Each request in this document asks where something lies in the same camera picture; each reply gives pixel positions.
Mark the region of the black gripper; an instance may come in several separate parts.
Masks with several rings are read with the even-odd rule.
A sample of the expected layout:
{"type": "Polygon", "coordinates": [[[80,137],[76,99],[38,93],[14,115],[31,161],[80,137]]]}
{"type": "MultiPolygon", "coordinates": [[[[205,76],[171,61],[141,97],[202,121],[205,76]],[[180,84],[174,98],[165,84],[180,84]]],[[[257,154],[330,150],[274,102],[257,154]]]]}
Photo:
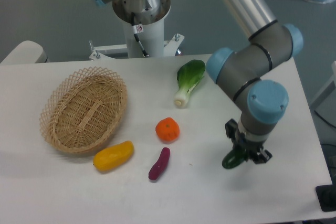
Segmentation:
{"type": "Polygon", "coordinates": [[[225,124],[225,131],[226,136],[233,143],[233,149],[245,149],[247,157],[250,157],[255,164],[265,164],[272,158],[272,154],[264,149],[264,143],[268,139],[269,133],[256,135],[244,127],[240,129],[234,119],[230,119],[225,124]]]}

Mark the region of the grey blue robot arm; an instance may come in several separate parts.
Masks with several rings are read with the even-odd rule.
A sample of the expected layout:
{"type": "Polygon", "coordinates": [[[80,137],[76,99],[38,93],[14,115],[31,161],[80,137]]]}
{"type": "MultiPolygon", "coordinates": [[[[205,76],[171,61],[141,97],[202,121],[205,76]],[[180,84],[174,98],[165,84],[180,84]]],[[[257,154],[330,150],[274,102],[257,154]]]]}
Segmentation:
{"type": "MultiPolygon", "coordinates": [[[[125,30],[130,58],[161,57],[167,51],[162,31],[149,31],[170,10],[168,0],[94,0],[97,5],[113,4],[115,14],[128,25],[125,30]]],[[[222,165],[234,168],[252,160],[266,163],[271,153],[263,144],[283,117],[289,97],[286,89],[264,74],[288,61],[303,48],[300,30],[281,25],[264,0],[224,0],[249,40],[249,46],[234,52],[222,48],[208,59],[210,78],[241,110],[239,121],[229,120],[226,135],[233,149],[222,165]]]]}

